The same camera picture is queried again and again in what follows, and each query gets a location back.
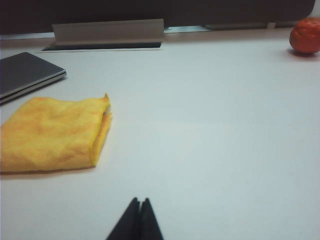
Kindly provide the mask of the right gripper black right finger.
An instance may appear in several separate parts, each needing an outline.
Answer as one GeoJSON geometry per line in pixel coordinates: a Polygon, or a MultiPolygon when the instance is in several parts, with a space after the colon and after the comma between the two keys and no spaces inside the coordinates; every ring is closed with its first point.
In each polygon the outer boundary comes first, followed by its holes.
{"type": "Polygon", "coordinates": [[[140,209],[140,239],[141,240],[164,240],[156,215],[148,198],[140,209]]]}

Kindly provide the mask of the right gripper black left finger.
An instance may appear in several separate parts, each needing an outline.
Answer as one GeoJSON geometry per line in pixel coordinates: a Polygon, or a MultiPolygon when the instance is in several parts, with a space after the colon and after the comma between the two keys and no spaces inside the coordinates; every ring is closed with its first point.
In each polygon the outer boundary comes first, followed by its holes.
{"type": "Polygon", "coordinates": [[[134,197],[106,239],[134,240],[137,235],[139,211],[140,202],[134,197]]]}

